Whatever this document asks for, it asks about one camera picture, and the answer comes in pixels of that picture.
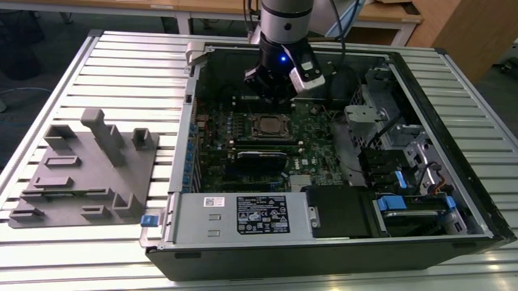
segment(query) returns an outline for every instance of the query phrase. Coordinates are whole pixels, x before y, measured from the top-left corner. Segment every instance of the blue plastic latch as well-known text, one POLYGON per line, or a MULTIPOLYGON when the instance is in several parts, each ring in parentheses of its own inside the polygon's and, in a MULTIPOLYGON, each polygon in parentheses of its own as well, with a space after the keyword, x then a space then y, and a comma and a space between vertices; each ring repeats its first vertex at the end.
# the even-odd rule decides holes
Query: blue plastic latch
POLYGON ((403 196, 383 196, 378 199, 378 207, 381 211, 405 210, 406 204, 403 196))
POLYGON ((158 215, 143 215, 140 219, 142 227, 159 227, 159 216, 158 215))
POLYGON ((378 199, 378 207, 379 207, 379 211, 386 211, 387 210, 387 203, 383 200, 383 198, 378 199))
POLYGON ((451 196, 446 196, 446 204, 450 209, 454 209, 457 207, 455 200, 451 196))
POLYGON ((409 185, 406 184, 406 181, 405 181, 405 178, 403 178, 403 173, 402 173, 402 171, 395 171, 395 177, 398 177, 399 186, 401 186, 403 189, 409 188, 409 185))

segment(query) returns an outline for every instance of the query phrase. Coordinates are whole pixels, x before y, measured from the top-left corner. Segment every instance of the circuit board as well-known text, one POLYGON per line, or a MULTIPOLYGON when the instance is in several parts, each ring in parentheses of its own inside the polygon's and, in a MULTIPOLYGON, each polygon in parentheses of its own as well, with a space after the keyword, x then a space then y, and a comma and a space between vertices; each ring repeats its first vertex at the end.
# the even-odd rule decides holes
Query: circuit board
POLYGON ((254 113, 251 108, 235 112, 222 105, 205 108, 198 118, 200 191, 290 192, 290 177, 301 175, 311 184, 342 185, 330 114, 301 101, 281 114, 254 113), (235 168, 242 155, 249 155, 253 169, 235 168))

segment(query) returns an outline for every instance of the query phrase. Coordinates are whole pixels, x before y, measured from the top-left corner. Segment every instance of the robotic arm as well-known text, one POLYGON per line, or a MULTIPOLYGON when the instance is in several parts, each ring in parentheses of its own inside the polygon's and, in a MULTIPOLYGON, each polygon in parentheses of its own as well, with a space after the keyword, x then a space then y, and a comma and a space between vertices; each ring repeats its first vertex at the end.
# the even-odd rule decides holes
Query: robotic arm
POLYGON ((245 83, 271 104, 325 84, 307 43, 314 0, 262 0, 259 62, 245 83))

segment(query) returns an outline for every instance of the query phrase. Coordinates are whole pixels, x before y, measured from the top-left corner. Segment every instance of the aluminum extrusion table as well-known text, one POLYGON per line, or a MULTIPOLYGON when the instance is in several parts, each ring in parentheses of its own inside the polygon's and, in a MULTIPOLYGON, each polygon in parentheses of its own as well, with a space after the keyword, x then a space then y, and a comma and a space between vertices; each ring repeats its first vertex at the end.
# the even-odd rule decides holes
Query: aluminum extrusion table
MULTIPOLYGON (((229 290, 512 290, 518 286, 518 242, 413 272, 362 273, 246 281, 175 283, 148 261, 139 241, 160 229, 140 225, 11 229, 10 211, 36 170, 50 124, 79 122, 86 107, 100 107, 107 123, 160 134, 147 211, 166 206, 191 40, 243 43, 148 33, 88 36, 28 134, 0 176, 0 290, 107 290, 217 287, 229 290)), ((322 44, 322 47, 337 47, 322 44)), ((427 48, 349 45, 398 51, 407 62, 494 202, 518 232, 518 142, 447 55, 427 48)))

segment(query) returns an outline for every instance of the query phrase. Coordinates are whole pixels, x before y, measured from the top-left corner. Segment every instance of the power supply label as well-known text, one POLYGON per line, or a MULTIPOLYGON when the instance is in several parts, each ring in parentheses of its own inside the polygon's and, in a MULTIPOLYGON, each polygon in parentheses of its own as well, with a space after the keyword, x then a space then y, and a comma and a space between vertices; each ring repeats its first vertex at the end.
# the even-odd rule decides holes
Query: power supply label
POLYGON ((238 197, 238 232, 242 235, 289 233, 286 196, 238 197))

